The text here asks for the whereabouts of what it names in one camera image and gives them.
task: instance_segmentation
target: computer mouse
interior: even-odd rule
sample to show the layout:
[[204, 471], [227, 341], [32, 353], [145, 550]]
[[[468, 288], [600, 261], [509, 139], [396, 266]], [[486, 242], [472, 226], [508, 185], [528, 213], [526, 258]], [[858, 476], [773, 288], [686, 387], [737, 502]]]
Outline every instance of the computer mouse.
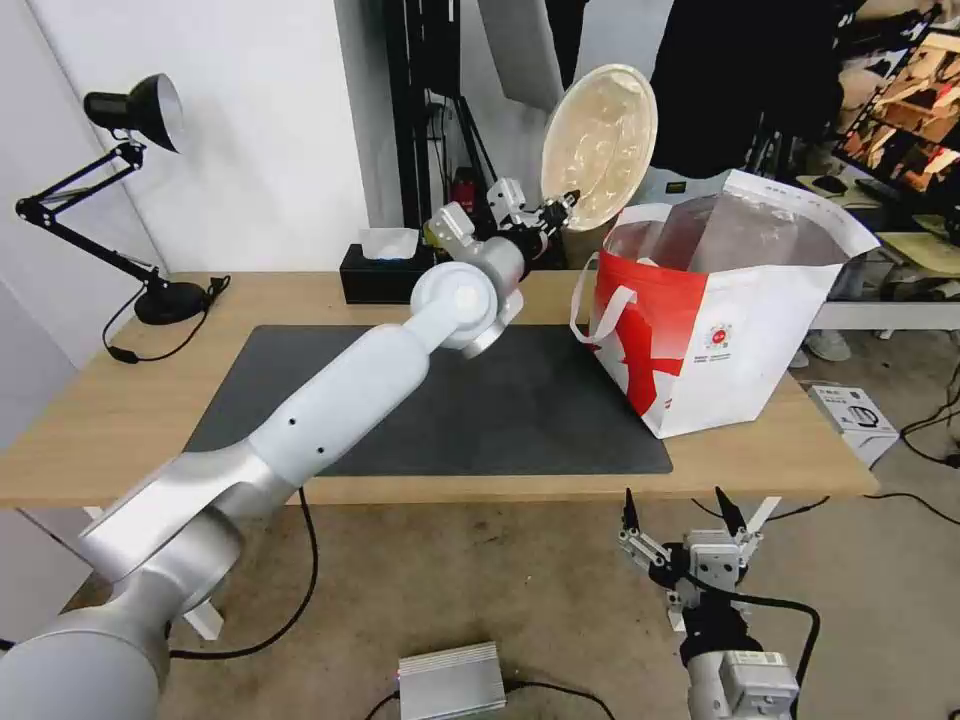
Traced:
[[843, 195], [847, 192], [847, 184], [835, 175], [821, 175], [813, 181], [813, 185], [831, 195]]

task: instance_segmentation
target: black desk lamp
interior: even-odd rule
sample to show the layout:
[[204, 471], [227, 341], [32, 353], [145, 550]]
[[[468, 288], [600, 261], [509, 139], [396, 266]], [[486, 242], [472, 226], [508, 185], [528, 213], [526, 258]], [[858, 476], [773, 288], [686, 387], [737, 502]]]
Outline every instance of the black desk lamp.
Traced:
[[[88, 93], [83, 99], [83, 110], [91, 122], [110, 130], [114, 138], [123, 142], [46, 190], [18, 200], [17, 215], [142, 282], [145, 292], [134, 305], [134, 311], [142, 322], [169, 325], [204, 312], [210, 305], [211, 296], [199, 285], [168, 282], [160, 277], [159, 268], [98, 245], [76, 230], [62, 225], [57, 219], [60, 213], [140, 169], [144, 145], [133, 139], [134, 131], [166, 150], [178, 152], [177, 146], [182, 142], [183, 135], [183, 114], [173, 83], [166, 75], [151, 75], [138, 82], [126, 95]], [[84, 175], [115, 159], [125, 162], [126, 167], [90, 187], [64, 190]]]

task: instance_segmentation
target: floor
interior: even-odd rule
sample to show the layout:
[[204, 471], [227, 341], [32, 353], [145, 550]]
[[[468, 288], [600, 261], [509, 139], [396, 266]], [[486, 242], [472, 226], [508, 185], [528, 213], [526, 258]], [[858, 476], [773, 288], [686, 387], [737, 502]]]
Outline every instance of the floor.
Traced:
[[[815, 361], [798, 378], [861, 386], [896, 425], [942, 402], [958, 357], [946, 333], [847, 337], [854, 359]], [[914, 437], [929, 452], [950, 449], [942, 426]], [[957, 471], [897, 445], [875, 472], [885, 490], [916, 492], [960, 516]], [[315, 508], [321, 578], [301, 622], [254, 657], [174, 661], [160, 717], [361, 720], [393, 689], [399, 657], [493, 639], [511, 676], [589, 689], [620, 720], [686, 718], [680, 638], [660, 593], [616, 548], [619, 513], [613, 503]], [[687, 502], [646, 503], [641, 516], [664, 541], [714, 526]], [[226, 617], [218, 648], [262, 639], [304, 591], [299, 511], [265, 530], [218, 599]], [[806, 601], [823, 616], [804, 717], [940, 720], [960, 707], [958, 547], [960, 528], [903, 499], [835, 500], [768, 528], [744, 589]], [[751, 628], [796, 662], [805, 618], [757, 609]], [[185, 627], [173, 640], [198, 644]], [[494, 716], [602, 714], [524, 690]], [[399, 717], [396, 703], [378, 717]]]

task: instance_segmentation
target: red and white bag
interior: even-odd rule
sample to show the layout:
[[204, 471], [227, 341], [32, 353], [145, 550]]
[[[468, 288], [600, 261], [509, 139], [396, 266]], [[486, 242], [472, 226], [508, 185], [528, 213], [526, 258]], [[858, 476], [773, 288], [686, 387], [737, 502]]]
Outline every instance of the red and white bag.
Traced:
[[877, 245], [829, 201], [734, 171], [717, 196], [624, 209], [570, 328], [657, 437], [754, 420], [843, 263]]

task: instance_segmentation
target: lamp base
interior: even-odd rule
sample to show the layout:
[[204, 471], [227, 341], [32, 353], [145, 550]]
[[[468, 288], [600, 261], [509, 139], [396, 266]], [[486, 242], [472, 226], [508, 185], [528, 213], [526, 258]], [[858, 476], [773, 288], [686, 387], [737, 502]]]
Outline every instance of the lamp base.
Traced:
[[148, 286], [133, 306], [146, 325], [172, 325], [202, 313], [210, 305], [207, 291], [193, 283]]

